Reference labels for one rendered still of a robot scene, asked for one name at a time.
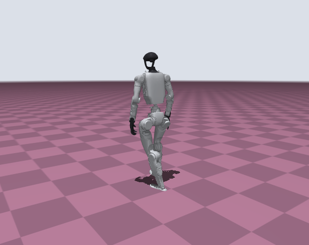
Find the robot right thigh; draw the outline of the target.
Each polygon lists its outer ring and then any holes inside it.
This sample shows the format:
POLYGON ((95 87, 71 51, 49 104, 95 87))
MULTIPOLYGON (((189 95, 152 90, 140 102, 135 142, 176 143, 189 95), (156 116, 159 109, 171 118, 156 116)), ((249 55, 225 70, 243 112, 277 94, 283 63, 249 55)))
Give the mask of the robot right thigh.
POLYGON ((161 150, 161 139, 166 131, 166 128, 170 126, 169 119, 164 116, 164 124, 155 126, 154 130, 154 140, 153 140, 153 150, 159 152, 161 150))

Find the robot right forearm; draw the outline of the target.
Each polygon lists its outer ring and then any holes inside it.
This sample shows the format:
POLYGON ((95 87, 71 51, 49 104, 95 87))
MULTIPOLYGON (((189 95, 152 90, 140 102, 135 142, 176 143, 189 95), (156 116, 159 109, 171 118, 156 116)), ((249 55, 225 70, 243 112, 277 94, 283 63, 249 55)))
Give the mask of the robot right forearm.
POLYGON ((174 101, 174 98, 171 99, 171 100, 167 100, 167 101, 166 101, 167 104, 166 104, 166 113, 165 113, 165 115, 167 115, 167 116, 170 115, 170 112, 171 112, 171 110, 172 110, 173 101, 174 101))

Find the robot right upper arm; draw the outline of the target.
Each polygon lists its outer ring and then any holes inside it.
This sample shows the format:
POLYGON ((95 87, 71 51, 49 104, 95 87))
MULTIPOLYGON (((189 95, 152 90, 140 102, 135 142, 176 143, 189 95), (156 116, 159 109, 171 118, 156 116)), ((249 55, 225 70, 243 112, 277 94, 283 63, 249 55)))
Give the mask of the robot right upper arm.
POLYGON ((165 77, 165 89, 167 90, 166 99, 171 100, 174 98, 174 93, 172 90, 171 82, 170 82, 170 76, 168 74, 164 74, 165 77))

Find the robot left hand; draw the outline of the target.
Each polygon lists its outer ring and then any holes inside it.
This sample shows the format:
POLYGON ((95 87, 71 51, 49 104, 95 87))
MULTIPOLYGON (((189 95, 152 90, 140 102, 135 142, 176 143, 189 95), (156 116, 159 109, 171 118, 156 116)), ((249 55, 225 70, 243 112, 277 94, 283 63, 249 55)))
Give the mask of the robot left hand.
POLYGON ((137 132, 137 131, 135 131, 134 130, 134 127, 136 127, 135 125, 134 125, 134 118, 130 118, 130 120, 129 120, 129 122, 130 122, 130 129, 131 129, 131 134, 133 134, 133 135, 136 135, 136 133, 135 132, 137 132))

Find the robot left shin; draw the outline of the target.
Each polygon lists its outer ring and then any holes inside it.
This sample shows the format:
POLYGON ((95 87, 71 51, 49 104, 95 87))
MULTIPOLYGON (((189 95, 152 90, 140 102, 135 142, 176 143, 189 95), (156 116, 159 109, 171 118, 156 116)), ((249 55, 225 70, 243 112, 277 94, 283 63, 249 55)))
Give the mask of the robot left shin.
MULTIPOLYGON (((156 157, 154 154, 149 154, 148 156, 148 162, 152 171, 152 174, 154 175, 156 182, 159 186, 159 189, 163 189, 164 182, 162 178, 162 165, 160 161, 156 161, 156 157)), ((165 187, 164 187, 165 188, 165 187)))

